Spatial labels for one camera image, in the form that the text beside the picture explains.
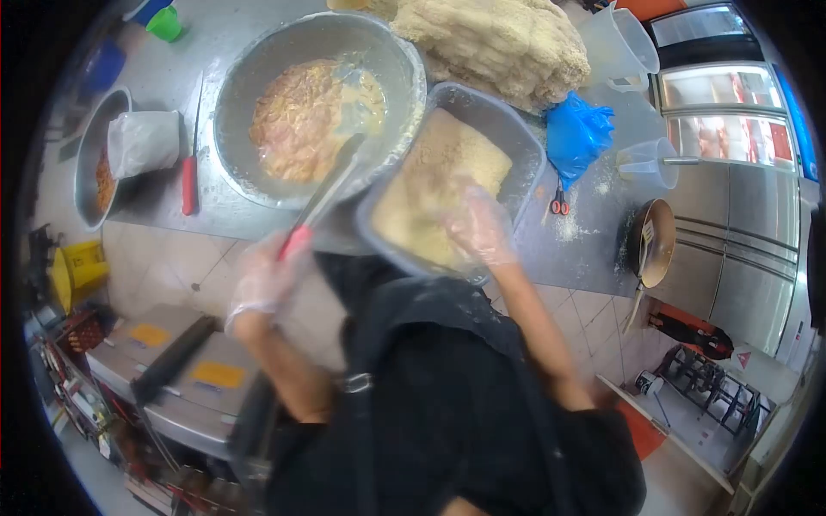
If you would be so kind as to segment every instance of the stainless steel counter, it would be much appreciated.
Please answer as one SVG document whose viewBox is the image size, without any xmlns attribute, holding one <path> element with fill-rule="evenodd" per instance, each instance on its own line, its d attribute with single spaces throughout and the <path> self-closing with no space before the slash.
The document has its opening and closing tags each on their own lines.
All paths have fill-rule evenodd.
<svg viewBox="0 0 826 516">
<path fill-rule="evenodd" d="M 516 228 L 516 244 L 534 282 L 631 297 L 637 279 L 625 265 L 625 237 L 634 212 L 667 190 L 620 179 L 616 153 L 666 136 L 666 123 L 639 93 L 620 93 L 605 85 L 578 93 L 591 105 L 614 109 L 614 144 L 566 193 L 571 205 L 567 216 L 545 215 L 557 186 L 556 171 L 548 165 Z"/>
<path fill-rule="evenodd" d="M 216 97 L 227 70 L 250 42 L 280 25 L 326 9 L 324 0 L 270 2 L 244 0 L 176 0 L 174 6 L 184 33 L 173 43 L 163 42 L 135 24 L 122 24 L 110 9 L 111 29 L 126 52 L 126 64 L 115 86 L 130 89 L 137 110 L 179 110 L 191 127 L 188 110 L 197 78 L 204 73 L 198 141 L 200 210 L 181 213 L 179 168 L 149 173 L 140 178 L 124 206 L 111 220 L 173 230 L 255 240 L 286 229 L 297 216 L 259 206 L 236 193 L 221 176 L 221 161 L 213 149 L 212 126 Z M 621 181 L 614 170 L 615 153 L 631 144 L 666 134 L 665 122 L 638 93 L 619 93 L 606 86 L 583 89 L 590 103 L 614 108 L 614 146 L 594 163 L 567 194 L 572 211 L 562 219 L 549 215 L 541 224 L 553 195 L 553 167 L 542 179 L 540 192 L 528 207 L 516 238 L 534 281 L 549 285 L 631 296 L 636 281 L 624 270 L 622 248 L 625 227 L 634 210 L 662 191 Z M 528 120 L 544 136 L 541 119 Z M 182 149 L 187 143 L 182 141 Z M 316 234 L 316 248 L 338 253 L 366 254 L 372 250 L 355 236 L 352 226 L 358 198 L 340 206 Z"/>
<path fill-rule="evenodd" d="M 187 111 L 188 101 L 203 70 L 198 127 L 201 148 L 197 156 L 200 209 L 189 217 L 181 213 L 181 173 L 175 168 L 142 177 L 134 196 L 110 218 L 247 240 L 288 228 L 297 212 L 274 210 L 248 201 L 223 179 L 221 161 L 209 145 L 213 116 L 221 81 L 244 48 L 286 22 L 326 10 L 324 0 L 176 0 L 173 5 L 185 27 L 173 43 L 161 41 L 134 24 L 127 24 L 118 34 L 116 40 L 127 57 L 116 85 L 130 89 L 137 110 L 179 110 L 183 123 L 191 127 L 195 113 Z M 182 142 L 182 149 L 185 148 L 186 142 Z M 330 217 L 333 224 L 318 230 L 317 247 L 340 253 L 367 253 L 367 248 L 350 236 L 350 219 Z"/>
</svg>

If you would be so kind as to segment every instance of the gloved hand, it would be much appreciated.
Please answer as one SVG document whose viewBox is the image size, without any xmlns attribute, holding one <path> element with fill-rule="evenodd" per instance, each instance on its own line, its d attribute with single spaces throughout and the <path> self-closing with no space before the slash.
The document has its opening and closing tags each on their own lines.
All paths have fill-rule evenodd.
<svg viewBox="0 0 826 516">
<path fill-rule="evenodd" d="M 311 234 L 302 230 L 293 234 L 284 258 L 279 260 L 278 251 L 285 238 L 285 233 L 273 233 L 249 246 L 241 255 L 236 266 L 238 283 L 226 317 L 224 331 L 227 334 L 248 333 L 234 328 L 236 318 L 244 312 L 254 311 L 266 316 L 270 328 L 278 321 L 306 265 L 312 260 Z"/>
<path fill-rule="evenodd" d="M 439 216 L 448 236 L 488 267 L 517 263 L 505 207 L 469 176 L 458 175 L 454 181 L 459 203 Z"/>
</svg>

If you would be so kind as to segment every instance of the red scissors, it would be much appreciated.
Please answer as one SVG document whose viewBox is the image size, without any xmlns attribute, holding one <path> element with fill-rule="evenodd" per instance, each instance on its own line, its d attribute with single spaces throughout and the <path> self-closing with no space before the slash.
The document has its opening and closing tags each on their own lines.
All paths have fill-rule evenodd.
<svg viewBox="0 0 826 516">
<path fill-rule="evenodd" d="M 557 195 L 551 201 L 551 213 L 554 215 L 567 215 L 571 207 L 565 202 L 565 192 L 563 192 L 563 182 L 557 182 Z"/>
</svg>

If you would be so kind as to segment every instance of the gray plastic tray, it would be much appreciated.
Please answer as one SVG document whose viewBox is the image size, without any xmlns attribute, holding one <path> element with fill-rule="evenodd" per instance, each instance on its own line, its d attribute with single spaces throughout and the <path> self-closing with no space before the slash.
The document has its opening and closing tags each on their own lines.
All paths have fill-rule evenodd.
<svg viewBox="0 0 826 516">
<path fill-rule="evenodd" d="M 461 122 L 481 132 L 513 161 L 513 166 L 502 181 L 502 187 L 496 199 L 507 209 L 514 223 L 513 226 L 516 227 L 525 213 L 528 200 L 548 162 L 542 144 L 510 106 L 499 99 L 461 84 L 439 83 L 430 90 L 422 124 L 427 123 L 428 116 L 437 107 L 445 109 Z M 381 181 L 373 184 L 361 201 L 356 210 L 358 232 L 382 256 L 412 276 L 465 277 L 474 285 L 487 283 L 490 272 L 485 267 L 463 275 L 453 269 L 419 258 L 387 242 L 376 232 L 370 221 L 373 209 L 384 195 L 393 176 L 400 169 L 401 163 Z"/>
</svg>

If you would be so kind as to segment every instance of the yellow bucket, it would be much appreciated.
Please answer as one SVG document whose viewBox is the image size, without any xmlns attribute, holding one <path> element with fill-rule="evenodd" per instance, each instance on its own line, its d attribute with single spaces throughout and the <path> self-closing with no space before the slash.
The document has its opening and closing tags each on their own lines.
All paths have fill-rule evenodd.
<svg viewBox="0 0 826 516">
<path fill-rule="evenodd" d="M 101 241 L 89 240 L 57 248 L 49 275 L 60 304 L 68 314 L 73 306 L 103 286 L 109 277 L 109 264 L 103 258 Z"/>
</svg>

